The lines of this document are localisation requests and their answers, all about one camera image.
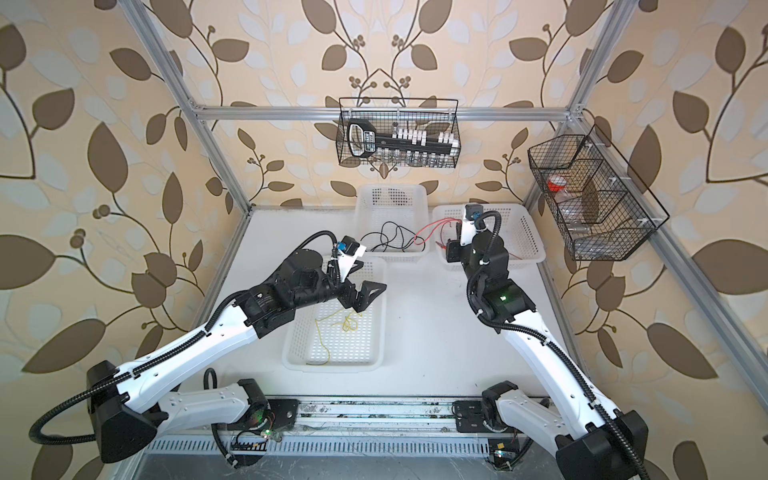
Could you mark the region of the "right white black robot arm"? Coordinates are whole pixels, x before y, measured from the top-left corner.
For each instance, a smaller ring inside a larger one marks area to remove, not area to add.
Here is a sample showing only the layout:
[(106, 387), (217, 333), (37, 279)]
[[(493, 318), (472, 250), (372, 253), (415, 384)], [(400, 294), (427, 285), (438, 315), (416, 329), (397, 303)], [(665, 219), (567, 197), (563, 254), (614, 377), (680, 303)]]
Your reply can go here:
[(477, 319), (515, 348), (555, 406), (534, 402), (511, 382), (499, 383), (482, 396), (488, 429), (522, 432), (554, 457), (565, 479), (649, 478), (645, 421), (635, 411), (622, 412), (588, 379), (510, 278), (502, 220), (498, 211), (465, 205), (457, 236), (446, 243), (446, 259), (461, 264)]

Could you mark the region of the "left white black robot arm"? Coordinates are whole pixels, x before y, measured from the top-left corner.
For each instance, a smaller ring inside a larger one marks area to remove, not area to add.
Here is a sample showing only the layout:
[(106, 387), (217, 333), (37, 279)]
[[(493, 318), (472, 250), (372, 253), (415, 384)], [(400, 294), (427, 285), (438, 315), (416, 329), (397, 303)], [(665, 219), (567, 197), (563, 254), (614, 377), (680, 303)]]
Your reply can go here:
[(228, 295), (201, 326), (137, 360), (115, 366), (103, 361), (87, 374), (85, 391), (37, 419), (29, 439), (44, 446), (94, 442), (105, 464), (125, 460), (161, 434), (205, 424), (244, 424), (267, 406), (253, 379), (222, 388), (179, 393), (183, 381), (219, 358), (263, 339), (293, 321), (297, 310), (338, 301), (364, 312), (382, 295), (384, 283), (355, 285), (366, 248), (330, 231), (324, 256), (304, 240), (260, 284)]

